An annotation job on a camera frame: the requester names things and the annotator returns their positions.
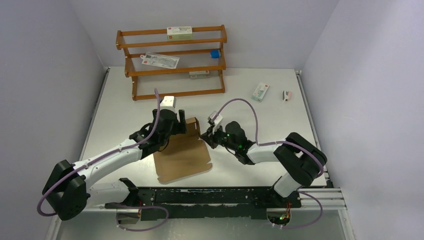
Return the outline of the brown cardboard box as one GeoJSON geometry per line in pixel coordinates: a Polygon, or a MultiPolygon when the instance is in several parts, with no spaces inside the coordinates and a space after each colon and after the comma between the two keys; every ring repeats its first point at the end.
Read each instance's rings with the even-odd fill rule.
{"type": "Polygon", "coordinates": [[[195,117],[186,120],[184,134],[172,135],[161,151],[153,154],[157,180],[169,184],[212,169],[208,148],[200,139],[201,128],[195,117]]]}

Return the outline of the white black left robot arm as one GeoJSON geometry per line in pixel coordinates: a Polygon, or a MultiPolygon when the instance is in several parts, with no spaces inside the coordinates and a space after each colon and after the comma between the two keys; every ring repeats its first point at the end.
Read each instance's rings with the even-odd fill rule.
{"type": "Polygon", "coordinates": [[[68,162],[58,162],[42,190],[37,212],[44,216],[58,216],[67,221],[76,217],[94,199],[90,187],[108,174],[158,152],[172,135],[187,132],[183,109],[154,109],[153,122],[145,124],[115,148],[98,156],[68,162]]]}

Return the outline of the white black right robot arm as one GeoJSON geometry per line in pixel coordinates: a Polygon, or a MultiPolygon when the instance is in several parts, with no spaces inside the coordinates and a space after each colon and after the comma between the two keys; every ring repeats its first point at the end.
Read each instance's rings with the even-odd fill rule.
{"type": "Polygon", "coordinates": [[[325,154],[296,132],[284,140],[256,143],[246,137],[241,125],[232,121],[225,127],[211,124],[200,135],[212,149],[221,146],[237,158],[243,165],[256,165],[264,162],[278,162],[286,172],[272,186],[270,202],[282,207],[289,195],[301,187],[309,187],[323,174],[327,163],[325,154]]]}

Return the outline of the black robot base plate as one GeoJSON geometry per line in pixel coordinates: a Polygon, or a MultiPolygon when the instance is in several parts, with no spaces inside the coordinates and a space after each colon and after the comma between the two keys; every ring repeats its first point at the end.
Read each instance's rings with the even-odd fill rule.
{"type": "Polygon", "coordinates": [[[267,220],[268,210],[300,208],[297,192],[281,197],[270,186],[248,187],[138,187],[122,202],[106,203],[106,209],[136,209],[141,221],[249,217],[267,220]]]}

